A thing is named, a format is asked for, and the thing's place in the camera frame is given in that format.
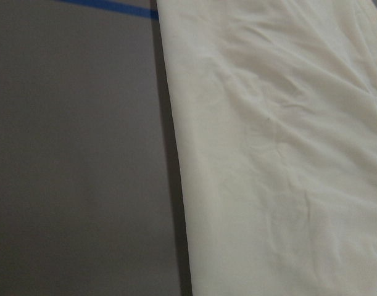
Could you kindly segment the brown paper table cover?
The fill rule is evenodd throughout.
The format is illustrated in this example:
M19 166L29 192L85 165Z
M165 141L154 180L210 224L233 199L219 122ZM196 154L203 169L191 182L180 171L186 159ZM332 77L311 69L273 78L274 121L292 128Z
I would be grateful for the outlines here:
M0 1L0 295L191 295L155 1Z

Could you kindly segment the cream long-sleeve graphic shirt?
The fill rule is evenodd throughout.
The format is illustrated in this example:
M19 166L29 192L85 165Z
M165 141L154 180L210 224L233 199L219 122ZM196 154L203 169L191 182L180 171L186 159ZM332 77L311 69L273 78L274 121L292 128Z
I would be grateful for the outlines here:
M377 295L372 1L159 1L194 295Z

